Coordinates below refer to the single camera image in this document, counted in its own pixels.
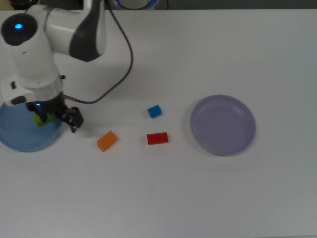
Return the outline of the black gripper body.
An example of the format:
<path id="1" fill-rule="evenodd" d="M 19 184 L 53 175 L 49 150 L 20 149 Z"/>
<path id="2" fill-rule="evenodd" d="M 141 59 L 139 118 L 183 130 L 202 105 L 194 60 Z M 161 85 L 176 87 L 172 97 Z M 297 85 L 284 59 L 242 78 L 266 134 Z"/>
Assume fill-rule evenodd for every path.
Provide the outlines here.
<path id="1" fill-rule="evenodd" d="M 27 110 L 31 112 L 44 112 L 47 115 L 55 115 L 61 117 L 68 106 L 65 104 L 65 98 L 63 95 L 48 101 L 33 101 L 26 103 Z"/>

